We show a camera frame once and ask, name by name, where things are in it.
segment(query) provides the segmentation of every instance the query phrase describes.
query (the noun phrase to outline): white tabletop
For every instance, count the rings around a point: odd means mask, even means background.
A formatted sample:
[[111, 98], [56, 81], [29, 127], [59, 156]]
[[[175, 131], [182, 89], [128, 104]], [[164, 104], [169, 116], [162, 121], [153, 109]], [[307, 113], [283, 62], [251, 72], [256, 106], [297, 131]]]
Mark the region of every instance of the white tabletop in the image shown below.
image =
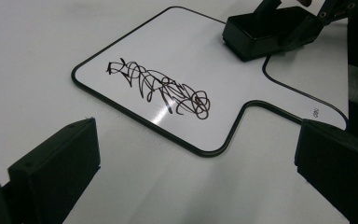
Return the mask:
[[[61, 127], [94, 117], [102, 169], [65, 223], [348, 223], [296, 172], [299, 125], [250, 107], [228, 149], [205, 159], [71, 80], [76, 65], [166, 7], [187, 7], [226, 21], [228, 16], [252, 12], [258, 4], [0, 1], [0, 183], [8, 181], [8, 166]], [[295, 1], [285, 1], [283, 7], [294, 5]], [[317, 2], [310, 11], [316, 13], [320, 5]], [[326, 30], [319, 41], [330, 41], [327, 51], [346, 59], [344, 23]], [[284, 57], [298, 60], [296, 51]], [[334, 66], [325, 57], [321, 66]], [[347, 93], [337, 85], [341, 79], [307, 73], [271, 75], [347, 114]]]

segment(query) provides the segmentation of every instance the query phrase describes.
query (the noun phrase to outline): whiteboard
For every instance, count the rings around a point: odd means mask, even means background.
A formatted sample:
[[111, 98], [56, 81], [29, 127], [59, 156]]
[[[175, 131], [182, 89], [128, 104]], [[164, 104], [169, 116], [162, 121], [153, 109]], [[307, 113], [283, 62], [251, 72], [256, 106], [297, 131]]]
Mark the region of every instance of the whiteboard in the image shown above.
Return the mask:
[[226, 149], [251, 105], [345, 129], [338, 109], [270, 78], [269, 58], [243, 63], [225, 45], [224, 27], [170, 7], [78, 65], [73, 81], [201, 156]]

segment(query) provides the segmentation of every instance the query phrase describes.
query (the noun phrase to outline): black scribble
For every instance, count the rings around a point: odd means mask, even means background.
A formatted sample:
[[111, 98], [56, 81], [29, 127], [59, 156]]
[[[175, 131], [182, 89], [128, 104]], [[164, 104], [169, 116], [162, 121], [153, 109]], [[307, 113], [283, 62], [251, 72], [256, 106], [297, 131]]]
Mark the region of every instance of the black scribble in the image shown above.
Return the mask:
[[183, 115], [183, 111], [195, 114], [199, 119], [207, 119], [211, 102], [205, 91], [194, 91], [186, 84], [176, 83], [175, 80], [155, 71], [147, 70], [136, 62], [126, 63], [120, 58], [120, 62], [110, 62], [107, 66], [109, 75], [120, 73], [132, 87], [137, 83], [142, 98], [151, 102], [154, 94], [159, 92], [168, 111], [172, 114], [171, 102], [177, 104], [175, 112]]

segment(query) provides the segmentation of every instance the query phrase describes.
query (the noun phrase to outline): black border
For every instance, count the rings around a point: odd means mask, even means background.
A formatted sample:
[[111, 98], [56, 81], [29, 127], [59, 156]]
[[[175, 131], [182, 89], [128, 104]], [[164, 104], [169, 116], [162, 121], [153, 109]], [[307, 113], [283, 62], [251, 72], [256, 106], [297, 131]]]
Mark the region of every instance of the black border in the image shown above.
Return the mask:
[[[156, 133], [159, 133], [165, 137], [167, 137], [168, 139], [172, 140], [173, 142], [175, 142], [176, 144], [188, 149], [189, 151], [193, 152], [194, 154], [198, 155], [198, 156], [201, 156], [201, 157], [215, 157], [215, 156], [218, 156], [220, 155], [221, 153], [223, 153], [227, 147], [228, 147], [228, 144], [230, 143], [231, 141], [231, 138], [234, 136], [234, 133], [238, 127], [238, 125], [240, 124], [240, 121], [241, 121], [241, 118], [243, 116], [243, 113], [245, 112], [246, 108], [250, 107], [250, 106], [260, 106], [260, 107], [263, 107], [273, 113], [276, 113], [286, 119], [289, 119], [297, 124], [300, 124], [302, 119], [285, 111], [285, 110], [282, 110], [280, 109], [279, 107], [275, 106], [275, 105], [271, 105], [267, 102], [263, 102], [263, 101], [250, 101], [250, 102], [247, 102], [245, 105], [242, 106], [241, 110], [240, 110], [240, 113], [238, 114], [237, 118], [235, 119], [234, 121], [234, 124], [232, 125], [229, 133], [228, 133], [228, 136], [226, 138], [226, 141], [224, 142], [224, 144], [218, 148], [217, 150], [214, 150], [214, 151], [203, 151], [191, 144], [189, 144], [188, 142], [184, 141], [183, 139], [177, 137], [176, 135], [173, 135], [172, 133], [169, 133], [167, 132], [166, 130], [160, 128], [159, 126], [151, 123], [150, 121], [148, 121], [147, 119], [144, 119], [142, 118], [141, 116], [133, 113], [132, 111], [130, 111], [129, 109], [125, 108], [124, 106], [120, 105], [120, 104], [117, 104], [116, 102], [112, 101], [111, 99], [107, 98], [106, 96], [98, 93], [97, 91], [87, 87], [86, 85], [84, 85], [83, 83], [79, 82], [77, 79], [76, 79], [76, 71], [79, 67], [83, 66], [85, 63], [91, 61], [93, 58], [97, 57], [98, 55], [100, 55], [102, 52], [104, 52], [105, 50], [111, 48], [112, 46], [114, 46], [117, 42], [121, 41], [122, 39], [124, 39], [125, 37], [127, 37], [128, 35], [132, 34], [133, 32], [135, 32], [136, 30], [140, 29], [141, 27], [143, 27], [144, 25], [146, 25], [147, 23], [149, 23], [150, 21], [152, 21], [153, 19], [155, 19], [156, 17], [160, 16], [161, 14], [165, 13], [166, 11], [172, 9], [172, 8], [181, 8], [181, 9], [184, 9], [184, 10], [188, 10], [190, 12], [193, 12], [193, 13], [196, 13], [196, 14], [199, 14], [203, 17], [206, 17], [208, 19], [211, 19], [211, 20], [214, 20], [214, 21], [218, 21], [218, 22], [221, 22], [223, 24], [225, 24], [223, 21], [219, 21], [217, 19], [214, 19], [212, 17], [209, 17], [209, 16], [206, 16], [206, 15], [203, 15], [199, 12], [196, 12], [196, 11], [193, 11], [191, 9], [188, 9], [188, 8], [185, 8], [185, 7], [168, 7], [166, 8], [165, 10], [163, 10], [162, 12], [160, 12], [158, 15], [154, 16], [153, 18], [151, 18], [150, 20], [144, 22], [143, 24], [141, 24], [140, 26], [136, 27], [135, 29], [133, 29], [132, 31], [130, 31], [129, 33], [127, 33], [126, 35], [123, 35], [120, 39], [118, 39], [117, 41], [113, 42], [112, 44], [108, 45], [106, 48], [100, 50], [99, 52], [97, 52], [96, 54], [92, 55], [90, 58], [88, 58], [86, 61], [84, 61], [83, 63], [80, 63], [79, 65], [77, 65], [74, 70], [72, 71], [72, 74], [71, 74], [71, 78], [72, 80], [75, 82], [75, 84], [80, 88], [80, 89], [83, 89], [84, 91], [87, 91], [88, 93], [90, 93], [91, 95], [94, 95], [95, 97], [101, 99], [102, 101], [104, 101], [105, 103], [113, 106], [114, 108], [116, 108], [117, 110], [119, 110], [120, 112], [128, 115], [130, 118], [132, 119], [135, 119], [137, 121], [139, 121], [140, 123], [142, 123], [143, 125], [145, 125], [146, 127], [150, 128], [151, 130], [155, 131]], [[302, 94], [302, 95], [305, 95], [317, 102], [320, 102], [324, 105], [328, 105], [330, 107], [332, 107], [333, 109], [335, 109], [344, 119], [345, 119], [345, 122], [348, 126], [348, 119], [345, 117], [345, 115], [339, 111], [336, 107], [334, 107], [333, 105], [330, 105], [320, 99], [317, 99], [309, 94], [306, 94], [305, 92], [302, 92], [302, 91], [299, 91], [299, 90], [296, 90], [290, 86], [287, 86], [275, 79], [273, 79], [272, 77], [269, 76], [269, 74], [267, 73], [266, 69], [267, 69], [267, 64], [269, 62], [269, 58], [270, 56], [267, 57], [267, 59], [265, 60], [264, 64], [263, 64], [263, 73], [264, 75], [269, 79], [271, 80], [272, 82], [278, 84], [278, 85], [281, 85], [281, 86], [284, 86], [285, 88], [289, 89], [289, 90], [292, 90], [292, 91], [295, 91], [299, 94]]]

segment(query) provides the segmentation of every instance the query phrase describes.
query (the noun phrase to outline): white surface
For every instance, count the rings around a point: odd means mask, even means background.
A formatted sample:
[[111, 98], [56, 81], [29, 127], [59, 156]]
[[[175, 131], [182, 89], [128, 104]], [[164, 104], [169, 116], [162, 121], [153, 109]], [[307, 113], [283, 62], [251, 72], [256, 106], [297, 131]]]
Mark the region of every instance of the white surface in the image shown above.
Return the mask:
[[[275, 105], [302, 119], [316, 119], [341, 129], [346, 128], [345, 119], [333, 108], [269, 80], [262, 71], [265, 58], [248, 63], [238, 60], [224, 44], [224, 26], [221, 22], [186, 9], [170, 8], [81, 65], [76, 70], [76, 79], [201, 151], [216, 151], [222, 148], [241, 108], [251, 101]], [[312, 48], [299, 52], [296, 58], [301, 58], [304, 54], [321, 55], [323, 52], [319, 49], [326, 49], [326, 45], [328, 43], [318, 42]], [[339, 68], [347, 67], [346, 54], [328, 55], [332, 65], [329, 66], [330, 74], [324, 75], [337, 77], [335, 74], [342, 74]], [[141, 69], [134, 65], [128, 71], [127, 68], [120, 69], [122, 65], [112, 66], [128, 73], [127, 76], [137, 77], [131, 81], [132, 87], [116, 70], [111, 75], [106, 72], [109, 62], [121, 63], [120, 58], [126, 63], [137, 62], [144, 67]], [[322, 73], [320, 67], [315, 64], [325, 60], [315, 57], [305, 61], [309, 63], [295, 63], [292, 65], [292, 71], [287, 71], [287, 64], [275, 60], [274, 66], [268, 67], [268, 72], [285, 74], [307, 70], [312, 74]], [[177, 103], [174, 101], [171, 104], [173, 113], [170, 114], [157, 90], [161, 84], [157, 81], [153, 83], [153, 89], [156, 89], [153, 93], [147, 88], [145, 80], [152, 84], [155, 79], [142, 78], [140, 76], [149, 74], [140, 74], [133, 69], [156, 70], [180, 84], [180, 88], [186, 84], [194, 91], [205, 91], [210, 101], [205, 105], [210, 109], [200, 114], [205, 119], [198, 119], [195, 114], [184, 109], [179, 110], [183, 115], [177, 114]], [[341, 85], [343, 90], [348, 88], [345, 81], [336, 85]], [[170, 86], [175, 91], [180, 91], [177, 87]], [[150, 93], [153, 93], [153, 98], [147, 102], [146, 95]]]
[[[74, 66], [172, 5], [225, 21], [258, 2], [0, 1], [0, 183], [9, 165], [61, 127], [95, 117], [102, 169], [66, 224], [348, 223], [296, 173], [298, 125], [249, 108], [227, 151], [203, 159], [72, 83]], [[332, 78], [286, 75], [327, 102], [335, 97], [323, 87], [342, 92]]]

